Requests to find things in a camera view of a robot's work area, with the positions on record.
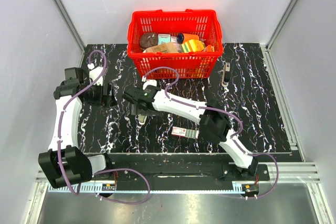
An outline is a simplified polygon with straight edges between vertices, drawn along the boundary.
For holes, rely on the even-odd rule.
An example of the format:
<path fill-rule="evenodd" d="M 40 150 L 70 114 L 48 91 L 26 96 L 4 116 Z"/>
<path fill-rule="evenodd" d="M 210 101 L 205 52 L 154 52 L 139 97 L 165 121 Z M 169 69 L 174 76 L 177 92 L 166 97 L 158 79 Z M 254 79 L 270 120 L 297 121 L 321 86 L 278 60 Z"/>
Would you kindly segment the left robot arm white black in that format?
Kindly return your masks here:
<path fill-rule="evenodd" d="M 117 105 L 112 85 L 104 80 L 104 67 L 88 65 L 65 69 L 65 80 L 55 89 L 56 120 L 48 150 L 38 163 L 52 188 L 88 182 L 97 174 L 112 177 L 114 168 L 106 154 L 86 156 L 78 147 L 78 123 L 83 104 L 110 108 Z"/>

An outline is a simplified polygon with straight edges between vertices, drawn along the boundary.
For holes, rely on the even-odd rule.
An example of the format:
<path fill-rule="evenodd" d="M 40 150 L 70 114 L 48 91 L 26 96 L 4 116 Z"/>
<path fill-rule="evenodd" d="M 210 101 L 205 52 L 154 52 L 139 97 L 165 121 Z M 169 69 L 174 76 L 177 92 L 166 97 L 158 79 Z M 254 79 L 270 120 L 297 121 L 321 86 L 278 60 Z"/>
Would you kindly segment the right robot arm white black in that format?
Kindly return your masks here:
<path fill-rule="evenodd" d="M 143 88 L 126 89 L 122 97 L 140 110 L 167 112 L 194 122 L 200 137 L 219 145 L 232 158 L 241 178 L 250 180 L 257 175 L 258 161 L 238 139 L 243 130 L 241 120 L 220 109 L 217 102 L 188 100 L 150 82 Z"/>

